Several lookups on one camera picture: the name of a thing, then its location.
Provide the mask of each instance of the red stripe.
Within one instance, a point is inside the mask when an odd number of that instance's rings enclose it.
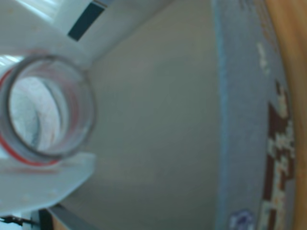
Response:
[[[4,80],[9,76],[11,71],[12,71],[12,69],[8,70],[3,75],[3,77],[0,79],[0,88],[2,87]],[[18,161],[20,161],[24,164],[27,164],[27,165],[31,165],[31,166],[50,166],[50,165],[54,165],[54,164],[59,162],[59,161],[51,161],[51,162],[48,162],[48,163],[39,163],[39,162],[29,161],[28,159],[22,157],[16,151],[14,151],[13,148],[11,148],[10,145],[5,141],[5,139],[3,138],[2,135],[0,135],[0,144],[7,151],[7,153],[10,154],[10,156],[12,156],[16,160],[18,160]]]

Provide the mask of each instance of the gray wall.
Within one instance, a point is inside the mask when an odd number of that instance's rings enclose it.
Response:
[[[217,57],[210,1],[177,0],[90,72],[98,119],[95,175],[63,205],[99,229],[214,224]]]

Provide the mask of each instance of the transparent cylinder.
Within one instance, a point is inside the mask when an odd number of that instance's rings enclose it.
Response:
[[[50,165],[77,153],[94,118],[88,79],[63,57],[27,57],[0,80],[0,144],[22,163]]]

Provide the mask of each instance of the circular opening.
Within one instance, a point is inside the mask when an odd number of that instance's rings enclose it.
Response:
[[[37,156],[76,153],[94,124],[87,78],[58,56],[26,58],[7,80],[9,125],[17,141]]]

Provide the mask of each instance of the white plastic holder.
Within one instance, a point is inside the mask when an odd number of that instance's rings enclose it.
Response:
[[[8,155],[1,158],[0,216],[55,205],[91,176],[94,162],[91,153],[79,153],[44,168],[22,165]]]
[[[81,69],[92,63],[76,42],[14,0],[0,3],[0,55],[35,53],[66,57]],[[94,171],[95,155],[78,153],[50,166],[19,162],[0,145],[0,216],[50,207]]]

